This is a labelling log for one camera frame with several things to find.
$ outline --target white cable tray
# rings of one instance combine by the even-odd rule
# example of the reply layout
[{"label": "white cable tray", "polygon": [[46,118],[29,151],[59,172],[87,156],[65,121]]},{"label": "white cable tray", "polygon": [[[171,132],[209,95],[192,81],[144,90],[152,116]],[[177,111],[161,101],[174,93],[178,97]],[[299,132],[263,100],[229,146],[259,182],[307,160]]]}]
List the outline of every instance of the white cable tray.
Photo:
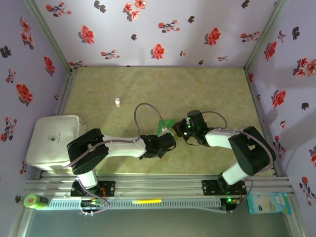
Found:
[{"label": "white cable tray", "polygon": [[[134,203],[130,199],[108,200],[111,204],[111,210],[125,209],[183,209],[183,208],[217,208],[221,206],[219,198],[201,198],[201,199],[164,199],[160,203]],[[43,210],[79,210],[80,199],[53,199],[50,201],[48,208]],[[84,209],[103,208],[102,206],[90,205]]]}]

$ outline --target green paper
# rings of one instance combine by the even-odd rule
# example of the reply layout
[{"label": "green paper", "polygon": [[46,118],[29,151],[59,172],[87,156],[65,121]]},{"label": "green paper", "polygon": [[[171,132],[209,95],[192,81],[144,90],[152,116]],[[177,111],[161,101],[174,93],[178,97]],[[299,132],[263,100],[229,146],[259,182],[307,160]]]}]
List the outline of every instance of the green paper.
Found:
[{"label": "green paper", "polygon": [[[166,127],[170,130],[171,127],[176,123],[177,120],[175,120],[175,119],[164,119],[163,121],[166,124]],[[159,120],[158,129],[157,129],[157,136],[161,133],[162,129],[163,129],[163,124],[162,124],[161,120]]]}]

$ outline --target floral wallpaper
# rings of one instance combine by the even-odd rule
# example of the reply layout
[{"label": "floral wallpaper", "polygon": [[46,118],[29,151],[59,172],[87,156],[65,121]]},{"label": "floral wallpaper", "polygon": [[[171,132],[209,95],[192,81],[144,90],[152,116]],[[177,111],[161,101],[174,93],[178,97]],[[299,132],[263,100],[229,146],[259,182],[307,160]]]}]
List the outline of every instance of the floral wallpaper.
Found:
[{"label": "floral wallpaper", "polygon": [[310,24],[315,9],[314,0],[289,1],[248,70],[262,122],[310,237],[316,233],[316,25]]},{"label": "floral wallpaper", "polygon": [[25,161],[35,122],[54,115],[66,76],[23,1],[1,4],[0,20],[0,236],[14,233],[23,192],[37,169]]},{"label": "floral wallpaper", "polygon": [[35,2],[70,67],[243,67],[276,0]]}]

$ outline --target logo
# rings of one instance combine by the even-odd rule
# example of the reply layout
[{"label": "logo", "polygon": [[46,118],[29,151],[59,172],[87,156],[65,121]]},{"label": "logo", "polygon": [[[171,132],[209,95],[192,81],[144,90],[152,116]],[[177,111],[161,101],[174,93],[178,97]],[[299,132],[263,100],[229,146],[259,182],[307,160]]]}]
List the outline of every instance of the logo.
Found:
[{"label": "logo", "polygon": [[47,138],[51,140],[52,142],[54,142],[56,141],[57,136],[48,136]]}]

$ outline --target green object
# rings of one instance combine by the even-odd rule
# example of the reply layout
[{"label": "green object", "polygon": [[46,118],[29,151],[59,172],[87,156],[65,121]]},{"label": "green object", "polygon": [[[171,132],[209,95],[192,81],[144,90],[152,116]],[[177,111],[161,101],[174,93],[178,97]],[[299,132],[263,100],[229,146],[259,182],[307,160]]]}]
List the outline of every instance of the green object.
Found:
[{"label": "green object", "polygon": [[29,208],[43,209],[48,206],[48,199],[36,194],[29,194],[24,199],[24,205]]},{"label": "green object", "polygon": [[[177,120],[175,120],[175,119],[164,119],[163,121],[166,124],[166,127],[168,129],[171,129],[171,127],[176,123]],[[161,133],[162,129],[163,129],[163,124],[162,124],[161,120],[159,120],[157,136]]]}]

